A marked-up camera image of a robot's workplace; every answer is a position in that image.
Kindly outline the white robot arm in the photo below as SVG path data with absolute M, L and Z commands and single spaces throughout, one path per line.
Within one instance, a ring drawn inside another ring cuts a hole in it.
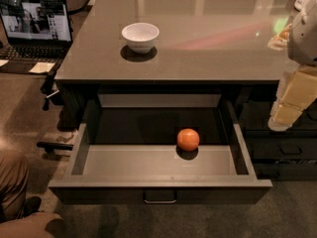
M 275 132 L 286 131 L 317 99 L 317 0 L 308 0 L 290 25 L 287 54 L 299 67 L 279 81 L 267 122 Z

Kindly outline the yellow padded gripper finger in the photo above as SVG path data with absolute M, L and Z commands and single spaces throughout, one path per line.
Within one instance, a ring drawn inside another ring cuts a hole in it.
M 317 67 L 300 65 L 279 81 L 276 100 L 267 122 L 272 131 L 291 128 L 302 112 L 317 99 Z
M 285 26 L 278 34 L 272 37 L 267 46 L 275 51 L 282 51 L 287 48 L 287 41 L 290 33 L 291 25 Z

